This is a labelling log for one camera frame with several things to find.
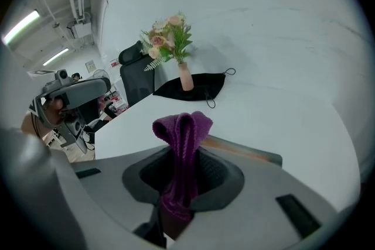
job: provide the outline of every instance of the fan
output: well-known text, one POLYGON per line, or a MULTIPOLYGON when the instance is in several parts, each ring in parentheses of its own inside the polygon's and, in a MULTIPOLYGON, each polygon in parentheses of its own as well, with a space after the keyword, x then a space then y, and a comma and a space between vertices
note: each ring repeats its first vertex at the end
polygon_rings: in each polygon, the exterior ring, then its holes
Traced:
POLYGON ((91 76, 91 78, 100 78, 100 77, 106 77, 106 78, 110 79, 110 76, 108 75, 108 73, 103 69, 96 70, 94 72, 93 76, 91 76))

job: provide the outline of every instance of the electrical box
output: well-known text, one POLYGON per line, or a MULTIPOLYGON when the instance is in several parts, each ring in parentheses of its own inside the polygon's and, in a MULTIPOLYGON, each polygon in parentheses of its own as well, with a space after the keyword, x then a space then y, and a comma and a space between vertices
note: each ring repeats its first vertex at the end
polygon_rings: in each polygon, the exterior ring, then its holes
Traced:
POLYGON ((75 24, 71 27, 74 33, 74 37, 76 39, 80 37, 85 37, 91 34, 91 23, 86 23, 86 24, 75 24))

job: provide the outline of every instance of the black office chair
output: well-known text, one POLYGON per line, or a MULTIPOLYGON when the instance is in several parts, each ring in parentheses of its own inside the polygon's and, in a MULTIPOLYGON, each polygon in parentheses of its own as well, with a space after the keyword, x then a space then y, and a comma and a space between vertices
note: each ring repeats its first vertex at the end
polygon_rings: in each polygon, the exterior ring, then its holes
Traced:
POLYGON ((130 107, 155 91, 155 70, 144 71, 153 59, 149 55, 142 55, 141 50, 142 43, 138 41, 118 56, 122 64, 120 75, 130 107))

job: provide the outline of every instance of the purple towel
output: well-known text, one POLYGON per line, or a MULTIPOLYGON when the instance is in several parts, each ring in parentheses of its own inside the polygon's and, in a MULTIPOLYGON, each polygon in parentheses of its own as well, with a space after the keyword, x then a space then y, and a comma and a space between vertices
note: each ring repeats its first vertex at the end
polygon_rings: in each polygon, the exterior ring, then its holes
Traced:
POLYGON ((211 126, 212 120, 202 112, 172 115, 152 124, 155 135, 167 142, 175 153, 175 175, 161 197, 161 209, 181 222, 189 222, 192 218, 190 202, 198 196, 195 153, 211 126))

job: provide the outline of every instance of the chair headrest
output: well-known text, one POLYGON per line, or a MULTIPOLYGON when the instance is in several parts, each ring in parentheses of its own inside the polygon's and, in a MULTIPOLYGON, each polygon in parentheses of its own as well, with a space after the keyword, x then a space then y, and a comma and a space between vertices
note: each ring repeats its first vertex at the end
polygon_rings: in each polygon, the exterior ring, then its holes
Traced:
POLYGON ((141 50, 143 45, 141 41, 137 41, 133 46, 123 50, 118 56, 118 62, 122 65, 129 65, 142 57, 141 50))

